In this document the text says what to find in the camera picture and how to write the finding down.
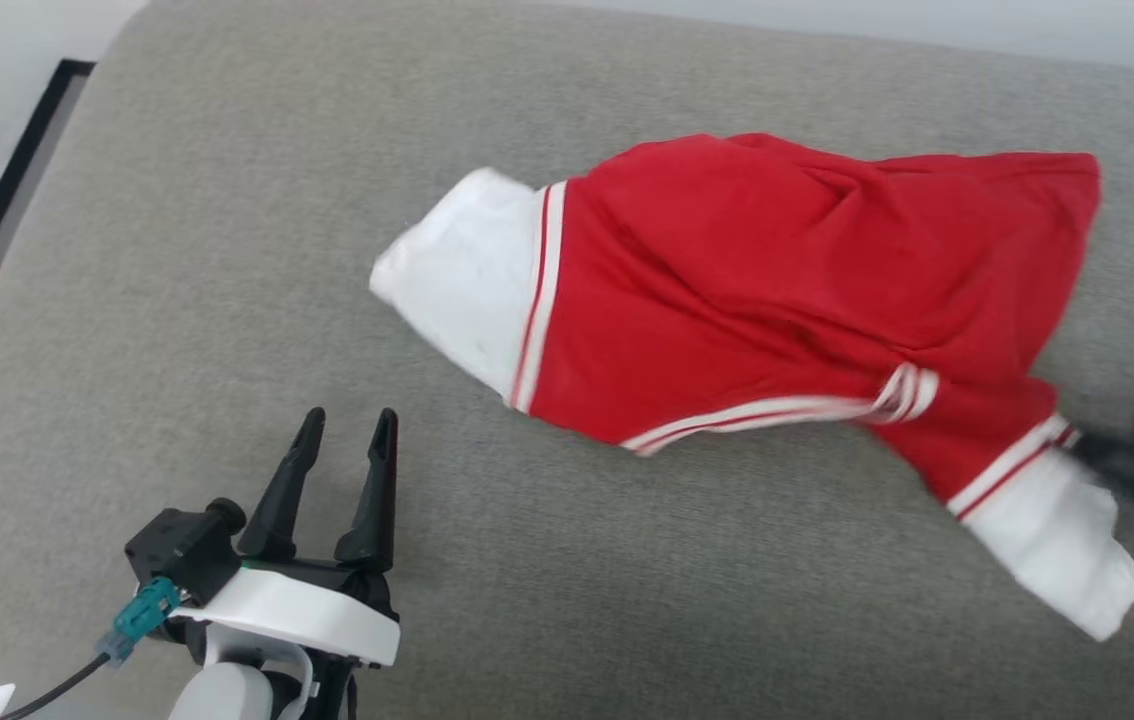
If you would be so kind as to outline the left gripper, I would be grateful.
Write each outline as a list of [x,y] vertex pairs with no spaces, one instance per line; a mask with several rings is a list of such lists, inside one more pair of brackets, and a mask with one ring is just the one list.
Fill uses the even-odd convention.
[[389,667],[401,647],[393,569],[399,418],[380,410],[352,528],[335,562],[296,559],[299,501],[314,468],[325,410],[312,407],[266,483],[237,550],[171,574],[175,622],[198,671],[175,719],[355,719],[356,674]]

